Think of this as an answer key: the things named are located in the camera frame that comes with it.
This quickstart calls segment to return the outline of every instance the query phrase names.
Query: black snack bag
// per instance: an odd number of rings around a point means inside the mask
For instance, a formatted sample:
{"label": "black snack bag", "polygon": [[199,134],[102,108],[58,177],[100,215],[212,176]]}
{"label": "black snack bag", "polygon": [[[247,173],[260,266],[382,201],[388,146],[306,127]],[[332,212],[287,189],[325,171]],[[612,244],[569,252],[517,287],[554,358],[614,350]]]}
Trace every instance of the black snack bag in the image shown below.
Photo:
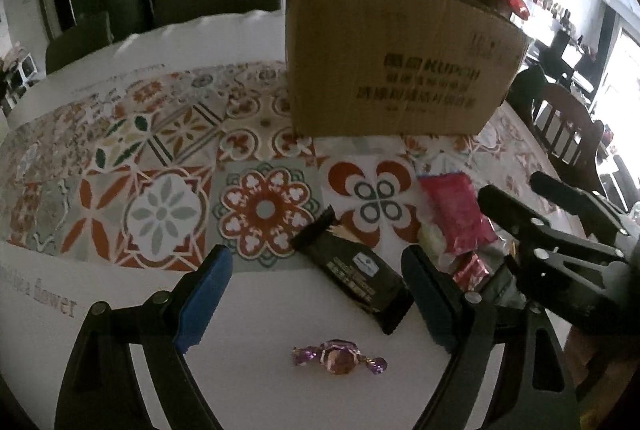
{"label": "black snack bag", "polygon": [[314,223],[292,240],[296,251],[308,256],[367,313],[385,334],[391,334],[414,299],[402,277],[371,248],[337,223],[329,206]]}

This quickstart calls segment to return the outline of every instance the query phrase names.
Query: white table surface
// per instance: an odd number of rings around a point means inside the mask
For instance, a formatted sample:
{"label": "white table surface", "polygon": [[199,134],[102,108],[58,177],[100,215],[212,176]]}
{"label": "white table surface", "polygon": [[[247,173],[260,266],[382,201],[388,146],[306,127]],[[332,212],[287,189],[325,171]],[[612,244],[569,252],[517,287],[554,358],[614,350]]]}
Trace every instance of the white table surface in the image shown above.
{"label": "white table surface", "polygon": [[[58,106],[114,86],[125,88],[141,77],[284,59],[282,14],[202,18],[134,36],[53,74],[23,97],[8,124],[15,129]],[[513,111],[508,113],[513,122],[519,121]],[[518,130],[526,136],[521,126]],[[536,156],[545,159],[541,149]],[[548,161],[546,165],[553,174]],[[559,229],[582,233],[579,222],[562,212],[556,211],[552,221]],[[89,307],[95,301],[107,301],[113,308],[140,304],[156,290],[171,289],[181,276],[51,257],[4,242],[0,266],[0,370],[41,429],[53,428],[66,362]],[[73,311],[37,301],[33,290],[38,280],[40,289],[67,298]],[[556,317],[552,321],[564,342],[568,325]],[[293,346],[330,338],[359,342],[363,352],[386,358],[388,370],[379,377],[367,370],[335,377],[319,367],[290,365]],[[132,346],[132,352],[152,422],[168,428],[142,349]],[[481,425],[500,355],[497,347],[468,428]],[[186,355],[204,397],[230,430],[411,428],[448,359],[415,306],[396,332],[385,336],[369,315],[335,294],[316,269],[236,273],[201,344]]]}

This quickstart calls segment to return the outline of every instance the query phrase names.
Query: patterned tablecloth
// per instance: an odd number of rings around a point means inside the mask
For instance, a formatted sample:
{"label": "patterned tablecloth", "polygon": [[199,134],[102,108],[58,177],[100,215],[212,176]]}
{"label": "patterned tablecloth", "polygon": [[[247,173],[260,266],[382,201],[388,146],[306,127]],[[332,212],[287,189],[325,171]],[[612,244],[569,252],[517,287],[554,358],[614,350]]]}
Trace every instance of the patterned tablecloth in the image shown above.
{"label": "patterned tablecloth", "polygon": [[529,189],[532,172],[553,170],[506,104],[476,137],[309,139],[293,133],[279,62],[166,74],[122,94],[106,89],[7,136],[2,240],[65,259],[179,271],[224,243],[235,272],[302,269],[309,264],[290,239],[331,204],[398,268],[420,226],[416,174],[452,171],[570,230]]}

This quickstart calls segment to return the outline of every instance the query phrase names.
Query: cardboard box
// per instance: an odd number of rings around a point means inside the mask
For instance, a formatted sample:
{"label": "cardboard box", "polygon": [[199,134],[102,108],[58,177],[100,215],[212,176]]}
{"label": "cardboard box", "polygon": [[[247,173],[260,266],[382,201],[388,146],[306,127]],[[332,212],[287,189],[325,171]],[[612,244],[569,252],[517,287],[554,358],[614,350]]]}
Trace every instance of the cardboard box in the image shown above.
{"label": "cardboard box", "polygon": [[287,0],[292,121],[307,136],[478,134],[529,38],[472,0]]}

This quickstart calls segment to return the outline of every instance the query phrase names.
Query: red wrapper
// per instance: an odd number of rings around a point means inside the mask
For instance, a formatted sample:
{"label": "red wrapper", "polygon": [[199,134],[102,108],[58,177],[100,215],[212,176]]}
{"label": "red wrapper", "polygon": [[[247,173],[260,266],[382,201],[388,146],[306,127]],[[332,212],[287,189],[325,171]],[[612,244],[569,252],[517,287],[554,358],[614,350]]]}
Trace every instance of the red wrapper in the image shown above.
{"label": "red wrapper", "polygon": [[466,293],[467,291],[474,291],[482,282],[482,279],[489,275],[491,275],[491,272],[484,262],[480,260],[480,257],[476,253],[468,253],[462,257],[462,262],[460,262],[460,267],[453,275],[453,280]]}
{"label": "red wrapper", "polygon": [[480,211],[468,175],[445,174],[418,180],[429,196],[432,221],[447,242],[446,253],[459,256],[498,240],[491,222]]}

